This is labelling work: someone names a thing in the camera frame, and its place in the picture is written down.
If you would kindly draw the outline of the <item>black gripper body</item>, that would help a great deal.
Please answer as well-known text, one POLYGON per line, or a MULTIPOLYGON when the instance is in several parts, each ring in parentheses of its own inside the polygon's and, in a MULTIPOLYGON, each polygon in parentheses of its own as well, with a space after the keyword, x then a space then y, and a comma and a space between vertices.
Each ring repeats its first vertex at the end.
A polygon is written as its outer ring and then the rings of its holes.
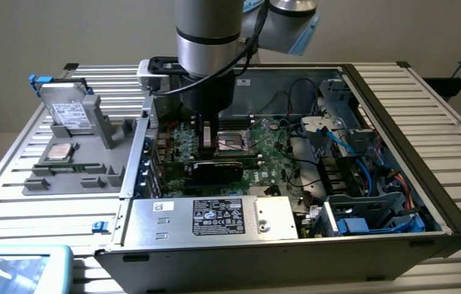
POLYGON ((219 112, 229 107, 233 91, 235 75, 229 72, 206 84, 181 93, 180 100, 184 106, 204 119, 213 119, 219 112))

